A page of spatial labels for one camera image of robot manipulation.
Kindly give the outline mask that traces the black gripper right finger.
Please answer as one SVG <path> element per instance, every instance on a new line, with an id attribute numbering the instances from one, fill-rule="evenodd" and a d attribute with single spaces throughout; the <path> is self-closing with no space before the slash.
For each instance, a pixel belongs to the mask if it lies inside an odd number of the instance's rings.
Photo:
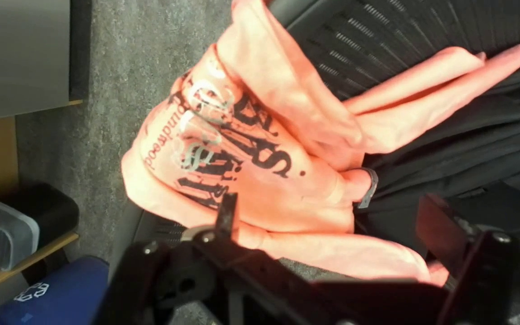
<path id="1" fill-rule="evenodd" d="M 415 233 L 451 284 L 438 325 L 520 325 L 520 242 L 460 219 L 440 197 L 419 201 Z"/>

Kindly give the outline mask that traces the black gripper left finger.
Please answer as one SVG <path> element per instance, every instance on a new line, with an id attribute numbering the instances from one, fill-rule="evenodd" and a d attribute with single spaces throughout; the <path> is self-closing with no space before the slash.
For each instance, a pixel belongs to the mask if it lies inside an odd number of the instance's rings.
<path id="1" fill-rule="evenodd" d="M 308 325 L 292 302 L 301 280 L 233 242 L 236 208 L 238 195 L 224 195 L 215 224 L 184 244 L 132 244 L 92 325 L 169 325 L 188 304 L 200 304 L 218 325 Z"/>

